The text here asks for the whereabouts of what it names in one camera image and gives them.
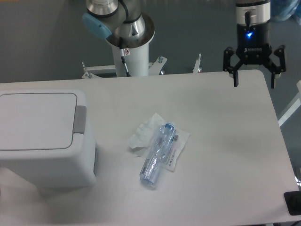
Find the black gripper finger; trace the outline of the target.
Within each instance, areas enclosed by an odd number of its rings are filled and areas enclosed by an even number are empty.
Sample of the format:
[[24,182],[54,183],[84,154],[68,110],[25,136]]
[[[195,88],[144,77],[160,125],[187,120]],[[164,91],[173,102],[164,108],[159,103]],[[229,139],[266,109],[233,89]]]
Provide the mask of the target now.
[[274,89],[281,74],[286,72],[286,46],[280,45],[277,48],[271,48],[267,62],[268,70],[271,72],[270,87]]
[[223,71],[228,72],[233,76],[233,85],[237,87],[239,85],[238,70],[243,65],[243,60],[239,59],[235,66],[231,65],[231,57],[235,55],[236,50],[232,47],[227,47],[223,53]]

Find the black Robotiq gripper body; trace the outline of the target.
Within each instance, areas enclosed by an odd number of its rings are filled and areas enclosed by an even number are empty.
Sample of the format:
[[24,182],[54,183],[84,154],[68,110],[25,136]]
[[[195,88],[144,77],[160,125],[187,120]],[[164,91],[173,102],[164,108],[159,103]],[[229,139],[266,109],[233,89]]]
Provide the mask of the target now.
[[243,64],[261,65],[271,54],[270,18],[269,0],[236,1],[236,55]]

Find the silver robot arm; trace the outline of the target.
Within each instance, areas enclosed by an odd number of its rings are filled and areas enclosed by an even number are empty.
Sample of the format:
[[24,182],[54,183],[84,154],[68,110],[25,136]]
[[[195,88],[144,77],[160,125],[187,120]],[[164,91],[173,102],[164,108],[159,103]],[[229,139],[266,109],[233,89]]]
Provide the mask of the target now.
[[[83,14],[84,26],[112,47],[118,77],[149,76],[149,43],[154,37],[152,19],[141,11],[139,0],[88,0]],[[237,87],[242,65],[263,65],[271,72],[271,88],[286,71],[285,46],[273,49],[269,40],[269,0],[237,0],[237,48],[223,53],[223,71]]]

